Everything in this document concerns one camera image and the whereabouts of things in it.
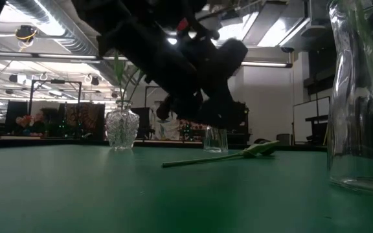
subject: white wall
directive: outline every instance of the white wall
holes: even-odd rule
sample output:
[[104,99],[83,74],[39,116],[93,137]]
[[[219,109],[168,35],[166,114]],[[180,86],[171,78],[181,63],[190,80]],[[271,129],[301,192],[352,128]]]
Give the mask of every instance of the white wall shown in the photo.
[[309,54],[308,52],[300,52],[297,54],[297,59],[293,64],[293,105],[301,104],[310,101],[308,90],[304,88],[303,81],[309,78]]
[[275,140],[276,135],[291,133],[293,121],[293,85],[291,69],[244,67],[241,88],[249,112],[249,143],[263,138]]

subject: ceiling pipe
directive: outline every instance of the ceiling pipe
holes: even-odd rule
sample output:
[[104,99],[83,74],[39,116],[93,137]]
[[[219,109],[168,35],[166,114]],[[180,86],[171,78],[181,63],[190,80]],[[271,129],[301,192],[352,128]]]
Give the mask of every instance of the ceiling pipe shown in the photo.
[[[62,47],[74,55],[97,56],[96,46],[80,30],[75,22],[53,0],[8,0],[8,6],[28,16],[31,22],[49,36],[61,36],[72,39],[55,39]],[[113,66],[107,61],[89,63],[114,86],[119,86]]]
[[[64,55],[64,54],[42,54],[42,53],[29,53],[29,52],[0,52],[0,60],[8,60],[12,57],[16,58],[16,61],[52,61],[52,62],[78,62],[78,63],[89,63],[89,62],[100,62],[100,61],[112,61],[114,57],[98,57],[98,56],[85,56],[85,55]],[[119,57],[119,60],[125,61],[127,58]],[[277,67],[277,68],[292,68],[292,63],[282,62],[266,62],[266,61],[253,61],[244,60],[241,63],[242,66],[253,66],[253,67]]]
[[[0,32],[0,38],[2,37],[15,37],[16,35],[10,32]],[[36,34],[35,38],[38,39],[74,39],[74,38],[66,38],[63,36],[46,36],[42,34]]]

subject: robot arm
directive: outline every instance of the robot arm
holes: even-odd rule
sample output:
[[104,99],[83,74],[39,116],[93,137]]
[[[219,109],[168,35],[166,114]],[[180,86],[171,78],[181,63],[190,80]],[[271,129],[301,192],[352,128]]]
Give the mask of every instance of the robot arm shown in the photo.
[[[72,0],[79,17],[97,30],[99,55],[117,49],[162,87],[168,97],[158,110],[219,128],[232,128],[245,117],[234,102],[227,80],[241,65],[247,48],[230,39],[216,48],[218,32],[195,18],[206,0]],[[178,28],[171,45],[163,27]],[[196,36],[191,38],[189,30]],[[201,90],[209,97],[203,101]]]

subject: ceiling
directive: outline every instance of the ceiling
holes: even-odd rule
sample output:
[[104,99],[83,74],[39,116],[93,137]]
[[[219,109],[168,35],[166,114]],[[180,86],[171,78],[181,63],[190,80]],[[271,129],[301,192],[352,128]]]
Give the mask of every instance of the ceiling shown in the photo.
[[[55,23],[67,24],[64,27],[71,31],[68,36],[78,37],[78,42],[83,43],[85,49],[82,52],[73,51],[67,46],[67,39],[59,39],[63,32],[56,32],[53,28],[47,28],[49,24],[41,23],[41,19],[32,18],[26,13],[21,13],[18,5],[6,5],[0,15],[0,51],[5,52],[31,52],[47,54],[85,54],[96,55],[96,36],[98,35],[91,27],[80,20],[76,14],[71,0],[8,0],[7,2],[35,3],[41,1],[47,3],[48,14],[52,14],[51,21]],[[323,5],[326,0],[311,0],[313,5]],[[261,1],[260,5],[252,10],[248,8],[237,10],[239,13],[238,21],[226,25],[226,21],[220,19],[208,19],[203,21],[206,27],[219,29],[221,38],[214,41],[215,44],[221,45],[226,39],[235,37],[241,39],[248,47],[249,61],[274,61],[288,62],[288,55],[281,52],[279,47],[293,47],[296,50],[311,50],[320,47],[329,46],[327,41],[332,37],[332,31],[326,20],[327,13],[321,12],[316,14],[318,8],[310,6],[310,3],[303,0],[291,1]],[[209,12],[206,8],[198,15],[205,15]],[[324,33],[318,36],[303,37],[300,33],[311,24],[322,24],[326,26]],[[30,25],[37,27],[41,33],[34,39],[30,46],[26,47],[13,36],[16,29],[21,25]],[[10,75],[25,77],[22,82],[10,82]],[[40,77],[47,75],[47,80],[60,79],[65,81],[82,82],[82,100],[103,100],[107,105],[113,105],[112,91],[115,90],[116,81],[113,76],[113,65],[110,61],[103,61],[102,64],[90,64],[74,61],[73,63],[56,63],[47,61],[19,61],[15,58],[11,60],[0,60],[0,102],[7,100],[4,98],[29,98],[31,80],[39,80]],[[99,85],[92,85],[91,78],[99,77]],[[76,85],[72,87],[69,84],[56,85],[45,83],[45,88],[34,93],[34,98],[47,99],[70,99],[74,100],[78,96]],[[6,90],[13,90],[13,94],[6,94]],[[63,90],[62,97],[53,97],[49,89]],[[0,114],[4,111],[4,106],[0,104]]]

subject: green tabletop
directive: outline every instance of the green tabletop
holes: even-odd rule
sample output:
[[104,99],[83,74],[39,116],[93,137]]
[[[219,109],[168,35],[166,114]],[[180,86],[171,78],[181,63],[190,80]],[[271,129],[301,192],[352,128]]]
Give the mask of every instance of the green tabletop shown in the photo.
[[0,232],[373,232],[373,195],[330,186],[325,153],[161,168],[211,155],[0,149]]

